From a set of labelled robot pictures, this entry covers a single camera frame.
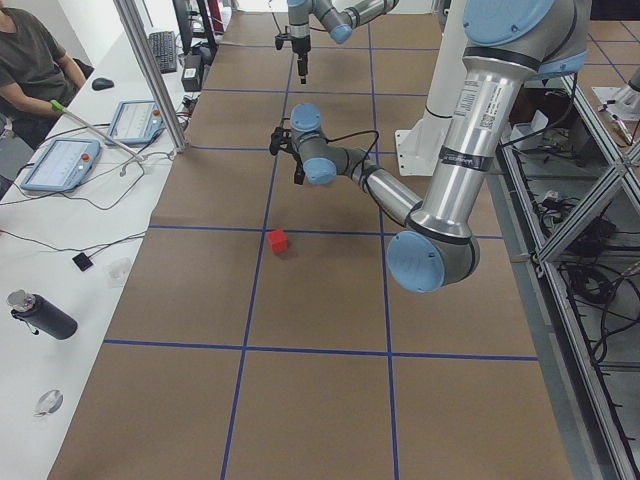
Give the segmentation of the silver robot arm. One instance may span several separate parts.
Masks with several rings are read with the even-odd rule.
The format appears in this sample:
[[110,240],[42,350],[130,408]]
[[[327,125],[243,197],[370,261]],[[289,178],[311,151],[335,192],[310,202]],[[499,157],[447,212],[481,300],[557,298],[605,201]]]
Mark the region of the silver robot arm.
[[389,13],[397,5],[398,1],[392,0],[360,1],[339,11],[330,0],[288,1],[289,25],[285,29],[283,41],[288,40],[291,43],[292,51],[297,56],[300,83],[305,84],[308,76],[311,16],[318,20],[335,43],[343,44],[355,29]]
[[319,109],[296,105],[291,151],[307,180],[353,180],[401,226],[386,260],[394,280],[415,293],[464,280],[480,260],[468,220],[522,85],[575,75],[584,65],[587,1],[470,1],[457,25],[466,76],[424,196],[375,164],[362,149],[340,148]]

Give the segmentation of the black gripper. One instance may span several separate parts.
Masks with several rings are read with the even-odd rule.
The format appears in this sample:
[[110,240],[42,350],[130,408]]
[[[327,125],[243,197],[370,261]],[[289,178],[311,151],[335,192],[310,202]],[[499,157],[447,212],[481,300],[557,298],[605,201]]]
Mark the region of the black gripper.
[[297,55],[297,70],[301,84],[307,83],[308,53],[310,52],[310,37],[292,38],[292,50]]
[[305,180],[303,161],[298,153],[292,153],[292,157],[296,163],[294,177],[293,177],[294,183],[296,185],[303,185]]

